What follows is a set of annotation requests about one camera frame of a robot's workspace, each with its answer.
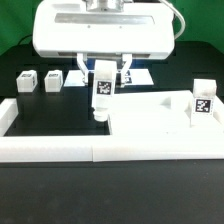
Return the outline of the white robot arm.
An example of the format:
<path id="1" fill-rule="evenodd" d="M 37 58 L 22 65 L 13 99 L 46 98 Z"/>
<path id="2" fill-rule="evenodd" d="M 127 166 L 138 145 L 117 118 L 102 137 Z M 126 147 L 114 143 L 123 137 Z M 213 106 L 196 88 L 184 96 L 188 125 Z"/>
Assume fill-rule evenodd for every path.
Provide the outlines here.
<path id="1" fill-rule="evenodd" d="M 132 0 L 42 0 L 38 5 L 33 46 L 45 58 L 75 58 L 88 81 L 90 59 L 164 60 L 175 45 L 173 11 L 163 3 Z"/>

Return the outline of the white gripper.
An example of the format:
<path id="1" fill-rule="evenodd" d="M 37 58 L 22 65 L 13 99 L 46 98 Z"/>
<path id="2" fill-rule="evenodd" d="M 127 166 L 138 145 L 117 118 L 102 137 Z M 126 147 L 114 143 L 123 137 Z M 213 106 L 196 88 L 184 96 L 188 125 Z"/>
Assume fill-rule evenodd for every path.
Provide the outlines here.
<path id="1" fill-rule="evenodd" d="M 84 1 L 43 1 L 36 10 L 33 46 L 42 57 L 69 58 L 88 84 L 88 58 L 122 55 L 121 86 L 132 57 L 165 59 L 174 49 L 174 14 L 161 3 L 126 3 L 121 12 L 89 11 Z"/>

